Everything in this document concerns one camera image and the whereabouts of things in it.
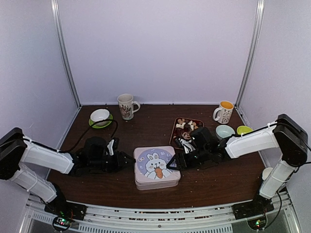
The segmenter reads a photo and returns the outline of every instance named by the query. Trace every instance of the green saucer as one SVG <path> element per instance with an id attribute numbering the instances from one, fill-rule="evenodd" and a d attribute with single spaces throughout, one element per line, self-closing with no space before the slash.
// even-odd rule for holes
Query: green saucer
<path id="1" fill-rule="evenodd" d="M 109 120 L 112 120 L 112 119 L 113 119 L 113 117 L 112 117 L 111 114 L 109 115 L 108 119 L 109 119 Z M 105 127 L 107 127 L 108 125 L 110 125 L 111 122 L 112 122 L 112 121 L 108 121 L 105 125 L 101 125 L 101 126 L 94 125 L 92 128 L 94 128 L 94 129 L 102 129 L 102 128 L 105 128 Z M 94 121 L 92 121 L 92 120 L 90 119 L 90 120 L 88 120 L 88 124 L 91 126 L 92 124 L 94 124 Z"/>

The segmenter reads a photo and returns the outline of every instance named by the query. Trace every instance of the aluminum frame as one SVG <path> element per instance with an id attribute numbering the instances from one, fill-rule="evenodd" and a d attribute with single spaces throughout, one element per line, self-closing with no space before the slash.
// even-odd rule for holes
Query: aluminum frame
<path id="1" fill-rule="evenodd" d="M 291 233 L 301 233 L 290 196 L 286 191 L 280 195 Z M 272 198 L 272 202 L 275 210 L 269 214 L 276 213 L 280 207 L 277 195 Z M 71 230 L 84 233 L 199 233 L 208 230 L 217 232 L 213 229 L 220 228 L 230 230 L 233 223 L 246 221 L 246 218 L 235 219 L 233 204 L 179 209 L 127 209 L 86 204 L 84 221 L 76 221 Z M 28 233 L 32 219 L 51 224 L 53 218 L 54 215 L 44 212 L 44 205 L 39 198 L 30 195 L 19 232 Z"/>
<path id="2" fill-rule="evenodd" d="M 249 49 L 249 54 L 246 62 L 246 67 L 244 71 L 244 76 L 242 79 L 241 87 L 239 90 L 238 98 L 236 101 L 235 106 L 239 109 L 246 85 L 251 73 L 252 65 L 254 62 L 255 58 L 255 50 L 258 44 L 259 36 L 260 36 L 260 31 L 261 31 L 261 26 L 262 26 L 262 19 L 263 19 L 263 11 L 264 11 L 264 6 L 265 6 L 265 0 L 258 0 L 257 4 L 257 12 L 255 16 L 255 23 L 254 23 L 254 30 L 253 30 L 253 36 L 252 36 L 252 41 L 251 41 L 251 46 Z"/>
<path id="3" fill-rule="evenodd" d="M 63 35 L 59 8 L 58 8 L 58 0 L 51 0 L 51 5 L 52 5 L 52 13 L 53 13 L 54 21 L 55 21 L 55 26 L 56 26 L 56 31 L 58 35 L 58 41 L 59 41 L 59 46 L 60 46 L 60 50 L 62 54 L 62 60 L 63 60 L 63 65 L 65 68 L 66 76 L 69 82 L 72 95 L 74 97 L 75 104 L 77 108 L 80 108 L 81 103 L 79 100 L 76 86 L 73 81 L 72 72 L 71 72 L 70 65 L 69 65 L 69 59 L 68 59 L 68 55 L 67 55 L 67 51 L 65 47 L 64 35 Z"/>

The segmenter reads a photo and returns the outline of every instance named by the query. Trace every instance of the light blue bowl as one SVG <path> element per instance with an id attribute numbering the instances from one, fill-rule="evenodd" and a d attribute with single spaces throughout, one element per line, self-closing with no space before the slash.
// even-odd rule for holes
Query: light blue bowl
<path id="1" fill-rule="evenodd" d="M 235 134 L 234 129 L 227 125 L 220 125 L 216 128 L 216 136 L 219 140 Z"/>

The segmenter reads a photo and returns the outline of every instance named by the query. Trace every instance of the white bowl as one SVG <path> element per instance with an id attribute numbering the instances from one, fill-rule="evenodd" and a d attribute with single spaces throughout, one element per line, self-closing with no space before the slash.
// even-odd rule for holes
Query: white bowl
<path id="1" fill-rule="evenodd" d="M 100 120 L 106 120 L 106 119 L 108 119 L 109 115 L 110 115 L 110 112 L 107 109 L 97 109 L 94 112 L 92 112 L 91 120 L 93 122 L 100 121 Z M 97 126 L 103 126 L 107 123 L 108 123 L 108 121 L 103 121 L 101 123 L 97 123 L 96 125 Z"/>
<path id="2" fill-rule="evenodd" d="M 235 134 L 234 129 L 227 125 L 220 125 L 216 128 L 216 136 L 219 140 Z"/>

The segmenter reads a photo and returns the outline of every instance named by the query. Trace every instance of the food item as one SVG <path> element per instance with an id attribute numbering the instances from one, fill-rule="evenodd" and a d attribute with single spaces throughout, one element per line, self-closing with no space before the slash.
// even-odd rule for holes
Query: food item
<path id="1" fill-rule="evenodd" d="M 182 136 L 183 136 L 183 138 L 185 140 L 190 140 L 191 139 L 190 132 L 183 132 Z"/>
<path id="2" fill-rule="evenodd" d="M 161 168 L 157 167 L 157 168 L 155 169 L 155 173 L 156 173 L 156 176 L 158 176 L 160 179 L 163 178 L 163 172 L 162 172 L 162 169 L 161 169 Z"/>

